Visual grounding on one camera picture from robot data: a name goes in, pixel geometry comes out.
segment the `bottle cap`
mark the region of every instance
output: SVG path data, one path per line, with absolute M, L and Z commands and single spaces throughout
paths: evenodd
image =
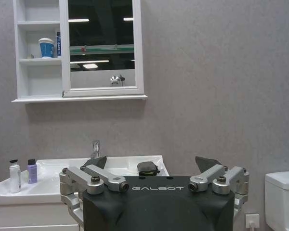
M 10 163 L 11 164 L 14 164 L 14 163 L 16 163 L 18 160 L 10 160 Z
M 35 159 L 28 159 L 28 165 L 35 165 Z

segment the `mirror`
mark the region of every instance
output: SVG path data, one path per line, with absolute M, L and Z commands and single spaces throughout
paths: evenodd
M 132 0 L 68 0 L 70 86 L 135 86 Z

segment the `mirror cabinet door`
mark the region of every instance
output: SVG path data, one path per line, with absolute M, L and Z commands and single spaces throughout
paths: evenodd
M 63 96 L 143 94 L 140 0 L 61 2 Z

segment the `white bottle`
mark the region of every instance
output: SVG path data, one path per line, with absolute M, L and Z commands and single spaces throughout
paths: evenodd
M 21 189 L 20 181 L 20 166 L 17 163 L 18 160 L 11 160 L 10 166 L 10 188 L 11 193 L 18 193 Z

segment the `blue cup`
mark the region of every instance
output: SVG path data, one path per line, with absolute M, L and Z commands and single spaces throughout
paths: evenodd
M 43 59 L 53 58 L 54 41 L 52 41 L 50 38 L 41 38 L 39 40 L 39 47 Z

